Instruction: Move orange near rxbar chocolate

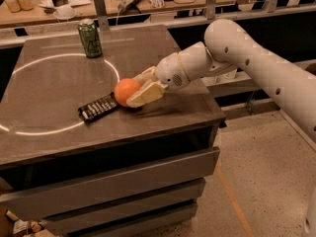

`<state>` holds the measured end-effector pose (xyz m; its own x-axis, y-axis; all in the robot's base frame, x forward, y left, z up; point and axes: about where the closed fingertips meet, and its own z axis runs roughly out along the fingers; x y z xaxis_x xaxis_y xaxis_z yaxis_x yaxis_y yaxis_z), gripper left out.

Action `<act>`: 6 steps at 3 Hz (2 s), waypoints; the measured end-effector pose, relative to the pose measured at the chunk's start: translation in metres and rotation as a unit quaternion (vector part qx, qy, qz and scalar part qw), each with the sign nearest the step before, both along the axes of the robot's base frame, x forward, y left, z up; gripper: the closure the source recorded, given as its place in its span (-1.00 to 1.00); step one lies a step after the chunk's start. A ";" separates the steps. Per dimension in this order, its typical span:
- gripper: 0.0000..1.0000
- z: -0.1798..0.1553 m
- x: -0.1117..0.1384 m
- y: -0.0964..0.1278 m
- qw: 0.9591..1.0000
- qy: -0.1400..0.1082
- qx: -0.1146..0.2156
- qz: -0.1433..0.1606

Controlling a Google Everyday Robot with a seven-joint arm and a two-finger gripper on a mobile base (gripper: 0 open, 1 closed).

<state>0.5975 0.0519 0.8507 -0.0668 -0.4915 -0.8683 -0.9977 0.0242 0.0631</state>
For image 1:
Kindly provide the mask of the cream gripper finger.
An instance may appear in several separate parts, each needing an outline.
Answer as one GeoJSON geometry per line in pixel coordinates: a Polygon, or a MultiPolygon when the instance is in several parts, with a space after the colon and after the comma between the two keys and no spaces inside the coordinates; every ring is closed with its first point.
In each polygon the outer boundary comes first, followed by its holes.
{"type": "Polygon", "coordinates": [[[167,85],[160,81],[147,81],[126,101],[131,108],[139,108],[163,97],[167,85]]]}
{"type": "Polygon", "coordinates": [[[134,77],[134,80],[137,81],[140,85],[145,84],[147,81],[156,81],[156,67],[151,66],[148,69],[144,70],[140,74],[134,77]]]}

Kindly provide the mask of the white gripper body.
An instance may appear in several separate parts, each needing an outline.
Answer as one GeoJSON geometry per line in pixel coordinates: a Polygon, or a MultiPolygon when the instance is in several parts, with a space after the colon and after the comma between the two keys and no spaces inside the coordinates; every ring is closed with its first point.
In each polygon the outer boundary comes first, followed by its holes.
{"type": "Polygon", "coordinates": [[[155,75],[167,90],[177,91],[198,78],[215,77],[236,68],[236,65],[215,60],[200,41],[163,58],[156,66],[155,75]]]}

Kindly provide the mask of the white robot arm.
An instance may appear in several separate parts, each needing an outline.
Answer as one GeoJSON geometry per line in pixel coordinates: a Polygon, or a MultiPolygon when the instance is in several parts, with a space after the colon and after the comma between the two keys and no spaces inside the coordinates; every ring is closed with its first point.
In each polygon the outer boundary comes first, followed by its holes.
{"type": "Polygon", "coordinates": [[[256,43],[237,23],[212,22],[204,41],[172,53],[134,79],[140,89],[127,98],[131,108],[142,107],[202,77],[242,69],[316,142],[316,76],[256,43]]]}

